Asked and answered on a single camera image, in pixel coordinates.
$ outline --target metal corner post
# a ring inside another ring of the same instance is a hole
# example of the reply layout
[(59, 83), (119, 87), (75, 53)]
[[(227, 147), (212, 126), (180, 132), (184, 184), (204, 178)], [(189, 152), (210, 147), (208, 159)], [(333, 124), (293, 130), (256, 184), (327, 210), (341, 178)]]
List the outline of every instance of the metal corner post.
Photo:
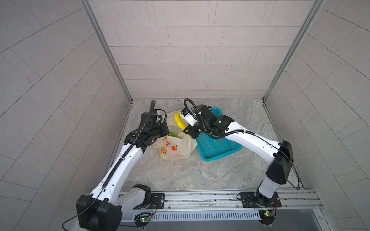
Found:
[(290, 60), (292, 59), (294, 53), (298, 49), (299, 44), (302, 42), (304, 36), (306, 35), (308, 29), (310, 28), (310, 26), (312, 24), (312, 22), (314, 21), (315, 17), (319, 13), (319, 11), (321, 9), (321, 5), (324, 3), (324, 1), (325, 0), (315, 0), (315, 2), (312, 5), (310, 11), (308, 12), (308, 15), (307, 15), (306, 19), (304, 20), (301, 28), (298, 31), (298, 34), (297, 34), (296, 38), (294, 39), (291, 47), (289, 48), (288, 52), (286, 53), (283, 62), (281, 63), (279, 69), (277, 70), (275, 77), (273, 78), (269, 88), (267, 89), (266, 94), (263, 97), (263, 101), (266, 102), (267, 99), (270, 97), (270, 95), (272, 93), (272, 90), (274, 89), (274, 87), (278, 83), (280, 77), (283, 75), (283, 73), (284, 73), (286, 67), (288, 66)]
[(105, 38), (103, 36), (102, 31), (100, 30), (100, 26), (99, 26), (94, 14), (93, 14), (93, 11), (91, 9), (91, 6), (90, 6), (88, 0), (81, 0), (81, 6), (82, 6), (82, 8), (84, 9), (84, 11), (86, 13), (87, 19), (89, 20), (92, 29), (94, 30), (96, 38), (98, 39), (99, 43), (101, 44), (104, 53), (107, 55), (108, 62), (110, 64), (114, 74), (116, 75), (116, 77), (117, 77), (121, 87), (123, 88), (128, 100), (130, 101), (130, 103), (132, 103), (132, 97), (131, 97), (128, 89), (127, 89), (127, 86), (126, 86), (125, 82), (123, 81), (123, 78), (122, 78), (122, 75), (121, 75), (120, 71), (118, 70), (117, 64), (114, 61), (113, 55), (112, 55), (112, 53), (109, 49), (107, 41), (105, 40)]

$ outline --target teal basket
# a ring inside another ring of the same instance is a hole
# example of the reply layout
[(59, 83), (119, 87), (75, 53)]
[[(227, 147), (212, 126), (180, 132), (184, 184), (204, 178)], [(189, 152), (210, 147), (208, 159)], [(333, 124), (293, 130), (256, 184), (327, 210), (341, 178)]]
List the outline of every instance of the teal basket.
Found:
[[(222, 115), (222, 111), (219, 108), (213, 108), (212, 112), (216, 117)], [(201, 158), (204, 161), (217, 160), (242, 149), (242, 145), (237, 142), (228, 139), (214, 140), (204, 133), (198, 136), (196, 142)]]

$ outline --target tile wall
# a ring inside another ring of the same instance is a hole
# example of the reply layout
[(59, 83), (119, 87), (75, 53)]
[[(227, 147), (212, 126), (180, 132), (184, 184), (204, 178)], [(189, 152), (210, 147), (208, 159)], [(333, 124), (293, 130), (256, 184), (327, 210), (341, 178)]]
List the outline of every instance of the tile wall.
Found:
[(134, 99), (261, 98), (313, 1), (89, 1)]
[(337, 231), (370, 230), (369, 12), (327, 0), (267, 100)]
[(127, 106), (80, 1), (2, 1), (0, 230), (62, 230)]

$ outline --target perforated basket bottom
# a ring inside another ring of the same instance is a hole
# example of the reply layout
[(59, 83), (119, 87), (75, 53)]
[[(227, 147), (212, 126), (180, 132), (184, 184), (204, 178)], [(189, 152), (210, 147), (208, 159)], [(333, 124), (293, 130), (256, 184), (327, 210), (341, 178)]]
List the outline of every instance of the perforated basket bottom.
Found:
[[(222, 115), (219, 108), (213, 108), (212, 112), (218, 117)], [(217, 160), (227, 155), (233, 154), (242, 149), (242, 145), (228, 140), (214, 140), (202, 133), (196, 139), (199, 153), (204, 161)]]

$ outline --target robotic arm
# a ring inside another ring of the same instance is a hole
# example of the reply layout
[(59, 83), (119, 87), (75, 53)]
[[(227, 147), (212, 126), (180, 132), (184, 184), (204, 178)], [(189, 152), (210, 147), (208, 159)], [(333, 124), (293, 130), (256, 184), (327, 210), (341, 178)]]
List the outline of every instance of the robotic arm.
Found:
[[(189, 110), (186, 102), (193, 105), (193, 111)], [(155, 100), (152, 101), (150, 111), (141, 115), (139, 128), (126, 136), (125, 145), (118, 158), (99, 185), (89, 196), (81, 195), (77, 201), (76, 209), (80, 227), (88, 230), (115, 231), (123, 214), (137, 205), (147, 207), (151, 203), (150, 187), (137, 184), (120, 198), (122, 205), (116, 206), (118, 194), (135, 163), (149, 145), (158, 138), (168, 135), (167, 114), (164, 118), (158, 115), (154, 105)], [(184, 105), (185, 108), (175, 117), (176, 123), (184, 133), (189, 134), (193, 139), (205, 133), (213, 139), (226, 138), (235, 141), (270, 163), (254, 198), (261, 207), (270, 204), (277, 188), (287, 182), (292, 167), (293, 156), (290, 143), (283, 141), (279, 144), (256, 135), (232, 118), (225, 115), (216, 117), (206, 105), (196, 106), (190, 99), (185, 99)], [(189, 125), (185, 126), (180, 117)], [(145, 226), (148, 223), (141, 220), (134, 222), (137, 226)]]

